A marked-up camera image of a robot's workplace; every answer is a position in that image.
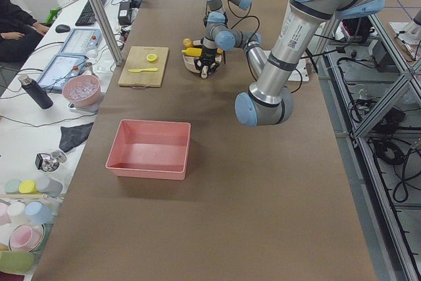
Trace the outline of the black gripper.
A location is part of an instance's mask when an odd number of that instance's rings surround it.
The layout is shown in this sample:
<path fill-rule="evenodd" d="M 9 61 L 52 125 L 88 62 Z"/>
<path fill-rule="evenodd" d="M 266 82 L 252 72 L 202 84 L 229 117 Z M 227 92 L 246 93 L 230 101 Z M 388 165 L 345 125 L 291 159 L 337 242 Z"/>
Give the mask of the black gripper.
<path fill-rule="evenodd" d="M 193 61 L 198 71 L 202 71 L 205 66 L 208 71 L 216 71 L 222 61 L 222 55 L 217 53 L 217 48 L 203 47 L 201 56 L 195 57 Z"/>

